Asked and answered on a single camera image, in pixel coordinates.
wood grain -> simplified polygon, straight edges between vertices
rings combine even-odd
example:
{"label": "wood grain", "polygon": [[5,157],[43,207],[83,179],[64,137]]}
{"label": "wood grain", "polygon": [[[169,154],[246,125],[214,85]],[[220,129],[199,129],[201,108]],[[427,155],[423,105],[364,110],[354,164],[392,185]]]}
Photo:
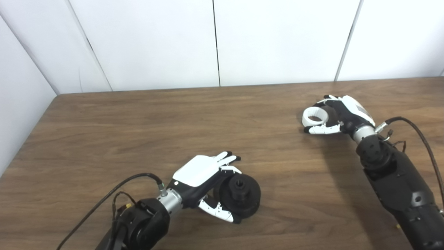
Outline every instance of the wood grain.
{"label": "wood grain", "polygon": [[[410,249],[365,179],[354,142],[302,132],[302,111],[324,94],[353,96],[376,123],[411,119],[444,164],[444,77],[60,95],[0,179],[1,249],[55,249],[124,178],[153,172],[168,182],[194,155],[224,150],[259,182],[259,211],[234,225],[184,210],[155,249]],[[391,128],[439,201],[418,136],[402,122]],[[157,195],[149,179],[124,190]],[[64,249],[94,249],[110,219],[107,201]]]}

wall seam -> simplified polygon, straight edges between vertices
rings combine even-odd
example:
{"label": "wall seam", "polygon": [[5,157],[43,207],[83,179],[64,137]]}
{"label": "wall seam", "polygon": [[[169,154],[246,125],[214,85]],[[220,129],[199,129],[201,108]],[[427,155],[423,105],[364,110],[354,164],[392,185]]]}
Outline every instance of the wall seam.
{"label": "wall seam", "polygon": [[100,64],[99,59],[97,58],[97,55],[96,55],[94,49],[91,46],[91,43],[89,42],[89,39],[88,39],[88,37],[86,35],[86,32],[83,29],[82,24],[80,23],[79,17],[77,16],[76,12],[74,11],[74,8],[72,7],[71,1],[70,0],[66,0],[65,2],[66,2],[66,5],[67,5],[69,11],[71,12],[72,18],[74,19],[75,24],[77,25],[77,28],[79,29],[80,33],[82,34],[83,39],[85,40],[85,43],[87,44],[88,50],[90,51],[90,53],[91,53],[95,63],[99,67],[99,69],[100,69],[103,77],[105,78],[105,80],[106,80],[110,90],[114,91],[112,86],[111,86],[111,84],[110,84],[110,82],[109,82],[109,80],[108,80],[108,77],[105,74],[105,71],[103,70],[102,65]]}
{"label": "wall seam", "polygon": [[214,38],[216,40],[216,58],[218,61],[218,78],[219,78],[219,87],[221,86],[221,74],[220,74],[220,69],[219,69],[219,51],[218,51],[218,36],[216,33],[216,14],[214,11],[214,0],[213,1],[213,19],[214,19]]}
{"label": "wall seam", "polygon": [[45,75],[45,73],[43,72],[43,70],[41,69],[41,67],[39,66],[39,64],[37,63],[37,59],[35,58],[34,54],[32,53],[32,51],[29,49],[28,46],[26,46],[24,44],[24,42],[19,38],[19,36],[17,35],[17,33],[14,31],[14,29],[12,29],[12,27],[10,26],[9,22],[6,20],[6,18],[4,17],[3,13],[0,11],[0,17],[1,19],[5,22],[6,26],[9,28],[9,30],[12,32],[12,34],[14,35],[14,37],[17,39],[17,41],[20,43],[20,45],[22,46],[22,48],[25,50],[25,52],[28,54],[29,58],[31,59],[31,61],[34,63],[34,65],[37,67],[37,69],[39,70],[40,74],[42,74],[43,78],[46,80],[46,82],[48,83],[48,85],[51,87],[51,89],[54,91],[54,93],[56,95],[60,95],[60,91],[54,86],[53,83],[51,83],[51,81],[48,79],[48,77]]}
{"label": "wall seam", "polygon": [[364,0],[360,0],[358,4],[358,8],[356,9],[356,14],[353,19],[352,27],[350,28],[349,36],[347,37],[347,41],[345,43],[344,51],[342,52],[341,60],[339,61],[339,65],[336,71],[336,75],[333,81],[337,81],[339,74],[341,73],[342,64],[344,63],[345,56],[347,54],[347,50],[349,49],[350,41],[353,36],[353,32],[355,30],[356,23],[358,22],[359,13],[361,12],[362,5],[364,4]]}

black spool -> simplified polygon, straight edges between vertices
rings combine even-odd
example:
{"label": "black spool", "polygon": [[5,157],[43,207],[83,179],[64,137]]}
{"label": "black spool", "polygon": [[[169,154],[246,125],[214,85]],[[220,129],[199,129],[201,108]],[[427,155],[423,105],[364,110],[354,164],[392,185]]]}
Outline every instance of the black spool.
{"label": "black spool", "polygon": [[245,219],[258,210],[261,188],[251,176],[235,174],[227,177],[219,187],[214,189],[214,197],[230,212]]}

cable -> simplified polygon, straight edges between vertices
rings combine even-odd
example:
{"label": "cable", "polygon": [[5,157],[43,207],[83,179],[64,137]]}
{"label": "cable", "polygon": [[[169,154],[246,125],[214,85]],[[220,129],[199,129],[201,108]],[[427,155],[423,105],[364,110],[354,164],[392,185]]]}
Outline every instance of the cable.
{"label": "cable", "polygon": [[116,201],[117,197],[121,194],[128,196],[128,198],[131,200],[131,202],[134,205],[136,205],[136,201],[128,193],[123,192],[123,191],[119,191],[117,194],[115,194],[114,199],[112,200],[112,222],[111,222],[111,239],[110,239],[111,244],[109,245],[109,249],[112,249],[114,247],[115,228],[116,228],[115,224],[116,224],[116,219],[117,219],[117,217],[115,215],[115,211],[116,211],[115,201]]}
{"label": "cable", "polygon": [[402,152],[405,153],[405,149],[407,148],[407,141],[397,141],[397,142],[395,142],[395,143],[392,144],[392,147],[394,147],[394,146],[396,146],[396,145],[398,145],[398,144],[400,144],[400,143],[403,144],[403,146],[402,146]]}
{"label": "cable", "polygon": [[441,198],[442,198],[443,207],[444,207],[444,184],[443,184],[443,179],[441,177],[440,169],[438,168],[438,164],[436,163],[435,156],[433,155],[432,149],[430,148],[430,145],[428,144],[427,139],[425,139],[425,136],[421,132],[421,130],[419,130],[419,128],[413,122],[411,122],[407,118],[400,117],[400,116],[399,117],[393,117],[393,118],[390,118],[390,119],[386,120],[385,123],[387,123],[387,125],[389,125],[390,123],[392,123],[394,121],[405,121],[405,122],[407,122],[410,126],[412,126],[416,130],[416,132],[418,133],[418,135],[421,138],[422,142],[424,143],[425,148],[427,149],[428,155],[430,156],[430,160],[432,160],[432,165],[433,165],[433,169],[435,170],[436,178],[438,179],[438,185],[440,187]]}
{"label": "cable", "polygon": [[97,204],[94,205],[94,207],[92,207],[92,209],[85,215],[85,217],[83,217],[83,219],[80,220],[80,222],[71,230],[71,232],[69,232],[69,234],[62,240],[62,242],[60,242],[59,246],[57,247],[57,250],[60,250],[62,248],[63,244],[65,244],[65,242],[79,229],[79,227],[86,221],[86,219],[88,219],[91,216],[91,214],[103,202],[105,202],[105,200],[108,199],[117,189],[119,189],[121,186],[123,186],[125,183],[129,182],[132,179],[136,179],[136,178],[144,177],[144,176],[148,176],[148,177],[154,179],[158,186],[163,185],[162,180],[152,173],[139,173],[139,174],[135,174],[133,176],[126,178],[121,183],[117,184],[117,186],[115,186],[113,189],[111,189],[111,191],[109,193],[107,193]]}

white ring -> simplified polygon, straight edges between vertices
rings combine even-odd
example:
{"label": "white ring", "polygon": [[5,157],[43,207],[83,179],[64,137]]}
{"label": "white ring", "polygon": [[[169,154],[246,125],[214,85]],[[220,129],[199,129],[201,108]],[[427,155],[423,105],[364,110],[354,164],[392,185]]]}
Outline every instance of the white ring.
{"label": "white ring", "polygon": [[[320,121],[313,121],[309,117],[317,117],[320,119]],[[309,107],[305,109],[304,113],[302,114],[302,124],[304,127],[321,125],[326,123],[328,119],[329,115],[327,112],[318,107]]]}

